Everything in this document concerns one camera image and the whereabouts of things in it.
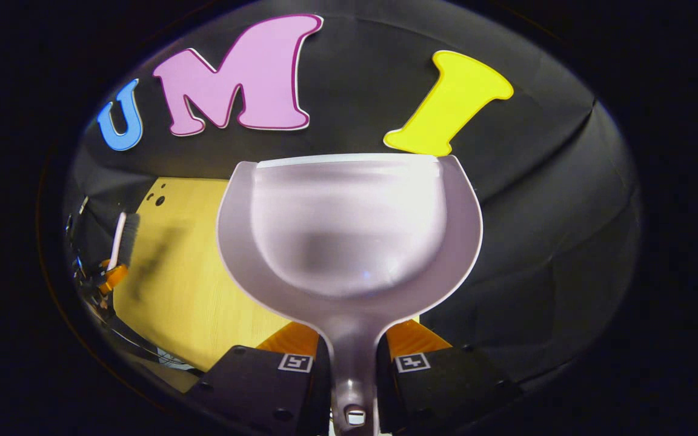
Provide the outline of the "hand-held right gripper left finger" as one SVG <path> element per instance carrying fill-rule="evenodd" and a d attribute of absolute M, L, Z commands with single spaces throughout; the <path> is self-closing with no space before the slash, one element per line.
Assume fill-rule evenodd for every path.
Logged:
<path fill-rule="evenodd" d="M 233 435 L 327 435 L 331 375 L 327 346 L 291 322 L 258 347 L 235 345 L 186 392 L 191 405 Z"/>

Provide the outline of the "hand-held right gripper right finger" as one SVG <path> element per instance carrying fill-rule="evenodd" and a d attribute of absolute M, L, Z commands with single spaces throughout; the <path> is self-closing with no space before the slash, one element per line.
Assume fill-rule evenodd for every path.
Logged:
<path fill-rule="evenodd" d="M 476 345 L 451 345 L 418 321 L 385 332 L 377 358 L 381 433 L 452 435 L 521 397 Z"/>

